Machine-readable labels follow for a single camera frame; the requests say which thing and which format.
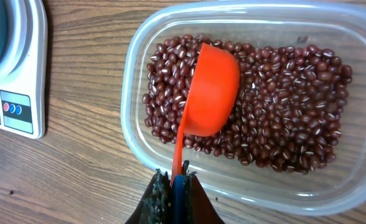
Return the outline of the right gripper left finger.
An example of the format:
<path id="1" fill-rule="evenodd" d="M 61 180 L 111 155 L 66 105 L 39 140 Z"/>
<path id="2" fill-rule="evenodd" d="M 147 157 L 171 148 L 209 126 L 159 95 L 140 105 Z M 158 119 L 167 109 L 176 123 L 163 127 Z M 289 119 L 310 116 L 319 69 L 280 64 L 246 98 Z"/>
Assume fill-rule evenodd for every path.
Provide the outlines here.
<path id="1" fill-rule="evenodd" d="M 172 223 L 171 186 L 168 173 L 156 169 L 141 200 L 125 224 Z"/>

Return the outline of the red measuring scoop blue handle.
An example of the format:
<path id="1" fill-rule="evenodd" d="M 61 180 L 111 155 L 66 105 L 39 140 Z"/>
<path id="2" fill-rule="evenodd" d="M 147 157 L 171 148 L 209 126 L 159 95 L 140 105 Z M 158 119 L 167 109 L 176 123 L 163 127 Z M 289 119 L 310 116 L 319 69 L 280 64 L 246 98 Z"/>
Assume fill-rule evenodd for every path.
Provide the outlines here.
<path id="1" fill-rule="evenodd" d="M 233 55 L 209 44 L 202 45 L 174 149 L 171 175 L 173 223 L 186 223 L 183 137 L 185 134 L 207 137 L 223 128 L 235 103 L 239 79 L 240 69 Z"/>

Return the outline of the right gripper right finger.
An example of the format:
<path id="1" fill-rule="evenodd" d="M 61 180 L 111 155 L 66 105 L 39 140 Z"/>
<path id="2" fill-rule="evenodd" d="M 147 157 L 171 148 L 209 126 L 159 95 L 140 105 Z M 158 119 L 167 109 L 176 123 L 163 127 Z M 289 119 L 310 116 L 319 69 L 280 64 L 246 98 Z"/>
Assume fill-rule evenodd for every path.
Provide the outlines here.
<path id="1" fill-rule="evenodd" d="M 184 214 L 188 224 L 224 224 L 199 182 L 196 172 L 189 172 L 189 161 L 182 166 L 184 176 Z"/>

